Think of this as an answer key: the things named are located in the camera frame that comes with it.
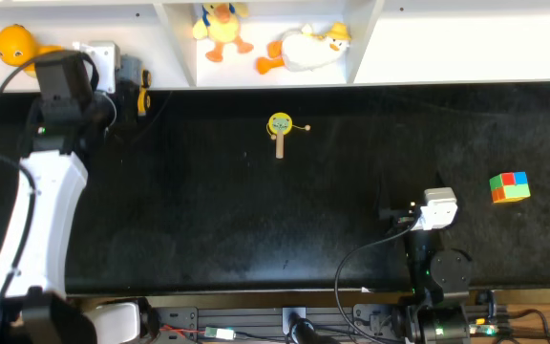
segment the white shelf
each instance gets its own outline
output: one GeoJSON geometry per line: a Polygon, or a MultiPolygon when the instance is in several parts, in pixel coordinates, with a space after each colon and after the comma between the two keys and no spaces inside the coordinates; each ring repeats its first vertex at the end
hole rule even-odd
{"type": "MultiPolygon", "coordinates": [[[[222,63],[204,56],[213,42],[192,37],[200,2],[0,0],[0,30],[22,24],[40,42],[67,48],[113,40],[153,72],[153,89],[550,80],[550,1],[249,0],[241,35],[254,51],[238,54],[227,45],[222,63]],[[285,31],[308,23],[325,32],[335,21],[352,36],[343,59],[312,72],[255,70],[266,45],[285,31]]],[[[11,70],[0,60],[0,83],[11,70]]],[[[24,74],[10,85],[37,89],[24,74]]]]}

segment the blue cube face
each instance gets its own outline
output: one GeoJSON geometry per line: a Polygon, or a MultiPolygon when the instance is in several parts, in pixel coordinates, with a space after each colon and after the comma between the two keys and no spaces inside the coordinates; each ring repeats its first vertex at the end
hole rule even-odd
{"type": "Polygon", "coordinates": [[[527,183],[527,176],[525,172],[515,172],[515,184],[524,184],[527,183]]]}

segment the orange beak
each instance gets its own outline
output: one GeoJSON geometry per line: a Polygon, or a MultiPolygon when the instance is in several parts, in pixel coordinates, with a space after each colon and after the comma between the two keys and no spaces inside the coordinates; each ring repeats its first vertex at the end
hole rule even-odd
{"type": "Polygon", "coordinates": [[[230,20],[230,10],[225,4],[217,6],[214,14],[216,15],[216,18],[218,18],[218,20],[222,23],[228,23],[228,21],[230,20]]]}

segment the wooden handle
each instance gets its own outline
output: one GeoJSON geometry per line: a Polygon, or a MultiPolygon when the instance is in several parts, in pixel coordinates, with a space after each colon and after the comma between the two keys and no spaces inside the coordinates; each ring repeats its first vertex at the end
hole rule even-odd
{"type": "Polygon", "coordinates": [[[277,131],[277,139],[275,141],[275,158],[283,159],[284,158],[284,131],[277,131]]]}

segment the white duck plush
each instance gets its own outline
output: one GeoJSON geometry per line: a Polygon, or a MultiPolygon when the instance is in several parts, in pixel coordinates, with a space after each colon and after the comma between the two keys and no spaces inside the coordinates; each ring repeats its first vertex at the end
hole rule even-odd
{"type": "Polygon", "coordinates": [[[268,44],[269,58],[260,57],[256,69],[261,75],[273,68],[286,66],[291,72],[313,70],[336,61],[345,54],[351,37],[343,23],[334,23],[324,35],[313,33],[309,24],[291,30],[281,40],[268,44]]]}

